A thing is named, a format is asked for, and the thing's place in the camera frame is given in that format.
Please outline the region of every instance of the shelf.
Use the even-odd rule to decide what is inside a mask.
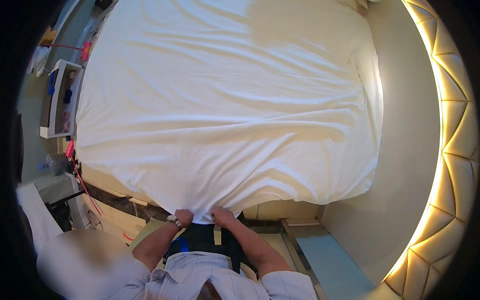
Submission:
[[[50,75],[56,70],[58,70],[58,73],[53,83],[55,90],[52,95],[45,95],[43,113],[40,120],[40,136],[47,139],[73,135],[75,108],[84,72],[80,65],[66,60],[57,61]],[[75,77],[72,85],[70,85],[72,96],[70,102],[66,104],[63,98],[65,97],[65,92],[69,89],[68,81],[70,80],[69,74],[71,71],[75,72]]]

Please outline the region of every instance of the mattress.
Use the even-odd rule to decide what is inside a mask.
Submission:
[[[120,0],[85,70],[83,164],[170,213],[365,193],[383,118],[367,22],[333,0]]]

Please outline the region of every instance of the wristwatch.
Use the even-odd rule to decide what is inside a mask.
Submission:
[[[181,223],[180,223],[180,221],[179,221],[179,219],[177,218],[176,215],[169,215],[169,216],[167,217],[167,221],[168,221],[168,222],[173,222],[173,223],[177,224],[177,226],[179,227],[179,229],[182,229],[182,228],[183,228],[183,226],[181,225]]]

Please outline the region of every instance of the plastic bottle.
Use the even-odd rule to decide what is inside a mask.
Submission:
[[[66,173],[68,163],[69,161],[65,153],[47,154],[44,162],[38,163],[38,169],[49,172],[55,176],[60,176]]]

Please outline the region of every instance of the striped shirt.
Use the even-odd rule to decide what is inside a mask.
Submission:
[[[240,274],[230,258],[209,252],[180,252],[168,258],[164,269],[152,273],[139,260],[131,280],[111,300],[195,300],[205,283],[222,300],[316,300],[312,281],[291,271],[271,272],[256,280],[242,264]]]

